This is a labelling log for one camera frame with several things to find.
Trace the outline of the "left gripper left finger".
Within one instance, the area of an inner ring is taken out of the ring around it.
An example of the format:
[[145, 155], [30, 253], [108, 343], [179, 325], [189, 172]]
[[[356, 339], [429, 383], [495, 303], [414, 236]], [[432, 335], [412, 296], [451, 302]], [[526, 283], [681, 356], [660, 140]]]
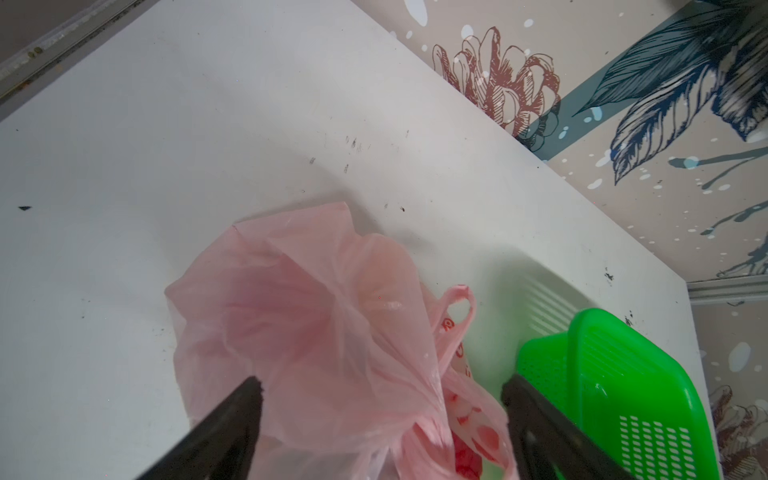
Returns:
[[260, 434], [263, 394], [246, 378], [140, 480], [245, 479]]

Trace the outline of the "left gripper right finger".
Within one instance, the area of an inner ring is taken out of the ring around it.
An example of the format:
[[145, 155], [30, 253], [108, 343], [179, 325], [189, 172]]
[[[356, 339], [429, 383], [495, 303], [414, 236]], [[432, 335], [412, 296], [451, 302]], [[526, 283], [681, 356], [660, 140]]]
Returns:
[[520, 478], [633, 479], [524, 377], [513, 375], [501, 399]]

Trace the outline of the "green plastic basket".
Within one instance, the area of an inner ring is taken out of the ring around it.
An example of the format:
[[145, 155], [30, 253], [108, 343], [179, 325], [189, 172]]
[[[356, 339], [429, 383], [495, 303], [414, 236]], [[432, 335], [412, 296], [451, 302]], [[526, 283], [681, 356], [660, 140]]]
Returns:
[[717, 479], [707, 414], [683, 367], [611, 313], [524, 343], [516, 371], [634, 479]]

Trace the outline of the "pink plastic bag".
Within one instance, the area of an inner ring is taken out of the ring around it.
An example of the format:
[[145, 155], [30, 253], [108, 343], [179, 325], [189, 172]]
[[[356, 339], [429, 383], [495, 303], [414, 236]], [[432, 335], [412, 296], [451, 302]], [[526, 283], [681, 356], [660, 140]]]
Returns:
[[229, 227], [165, 295], [187, 416], [248, 377], [263, 389], [253, 479], [470, 479], [518, 472], [500, 403], [462, 341], [465, 285], [425, 287], [396, 241], [344, 203]]

